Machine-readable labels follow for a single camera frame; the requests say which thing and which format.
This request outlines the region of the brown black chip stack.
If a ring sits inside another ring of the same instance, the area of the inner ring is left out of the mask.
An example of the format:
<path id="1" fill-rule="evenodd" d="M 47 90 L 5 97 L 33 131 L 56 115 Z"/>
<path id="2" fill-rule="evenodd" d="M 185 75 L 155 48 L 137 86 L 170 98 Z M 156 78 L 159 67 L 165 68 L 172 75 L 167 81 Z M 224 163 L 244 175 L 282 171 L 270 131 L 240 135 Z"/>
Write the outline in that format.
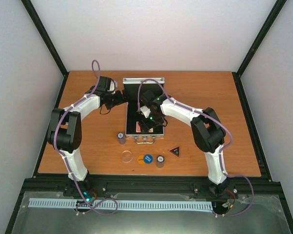
<path id="1" fill-rule="evenodd" d="M 163 168 L 165 163 L 165 158 L 162 155 L 157 156 L 156 158 L 156 166 L 158 168 Z"/>

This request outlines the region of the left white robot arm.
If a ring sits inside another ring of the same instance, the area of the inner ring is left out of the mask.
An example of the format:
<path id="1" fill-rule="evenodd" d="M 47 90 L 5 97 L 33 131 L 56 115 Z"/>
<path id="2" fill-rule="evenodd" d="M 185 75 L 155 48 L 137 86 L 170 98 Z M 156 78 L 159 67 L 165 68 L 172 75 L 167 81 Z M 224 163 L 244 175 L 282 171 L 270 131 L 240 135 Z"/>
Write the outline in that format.
<path id="1" fill-rule="evenodd" d="M 96 85 L 85 92 L 75 103 L 60 109 L 54 108 L 47 131 L 47 142 L 60 154 L 68 171 L 68 177 L 77 181 L 75 191 L 81 196 L 91 193 L 92 184 L 85 180 L 88 170 L 85 167 L 80 144 L 82 141 L 82 120 L 91 112 L 105 106 L 113 107 L 125 102 L 117 82 L 101 76 Z"/>

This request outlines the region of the red playing card deck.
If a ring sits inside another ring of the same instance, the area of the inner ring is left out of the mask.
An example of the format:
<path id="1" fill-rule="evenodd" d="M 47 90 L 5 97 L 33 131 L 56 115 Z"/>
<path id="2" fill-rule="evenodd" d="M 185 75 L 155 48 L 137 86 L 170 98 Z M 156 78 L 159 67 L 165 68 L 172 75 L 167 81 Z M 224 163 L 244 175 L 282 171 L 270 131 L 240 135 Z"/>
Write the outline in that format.
<path id="1" fill-rule="evenodd" d="M 136 132 L 137 133 L 153 133 L 153 128 L 149 129 L 149 130 L 143 130 L 141 129 L 139 122 L 136 122 Z"/>

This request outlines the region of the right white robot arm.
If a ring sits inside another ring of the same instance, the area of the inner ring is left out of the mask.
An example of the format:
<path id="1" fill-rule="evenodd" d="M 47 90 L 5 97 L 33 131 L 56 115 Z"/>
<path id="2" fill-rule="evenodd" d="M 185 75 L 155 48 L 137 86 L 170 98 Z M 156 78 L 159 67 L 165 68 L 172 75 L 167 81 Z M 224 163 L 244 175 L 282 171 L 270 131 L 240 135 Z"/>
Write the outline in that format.
<path id="1" fill-rule="evenodd" d="M 165 93 L 157 97 L 151 91 L 138 94 L 137 102 L 138 113 L 143 116 L 138 122 L 142 133 L 159 126 L 165 127 L 165 117 L 173 117 L 191 128 L 195 145 L 206 158 L 211 181 L 209 192 L 213 197 L 220 197 L 228 187 L 229 180 L 223 159 L 226 129 L 216 112 L 212 108 L 193 108 Z"/>

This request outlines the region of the aluminium poker case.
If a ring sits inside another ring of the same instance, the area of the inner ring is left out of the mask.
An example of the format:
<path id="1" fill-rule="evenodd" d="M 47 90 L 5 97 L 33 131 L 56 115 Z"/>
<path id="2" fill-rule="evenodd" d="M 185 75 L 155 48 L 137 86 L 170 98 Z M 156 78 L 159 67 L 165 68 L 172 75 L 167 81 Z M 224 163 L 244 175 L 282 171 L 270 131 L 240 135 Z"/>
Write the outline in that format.
<path id="1" fill-rule="evenodd" d="M 127 100 L 125 137 L 136 144 L 153 144 L 164 136 L 167 124 L 151 113 L 152 101 L 163 94 L 164 78 L 124 78 L 123 94 Z"/>

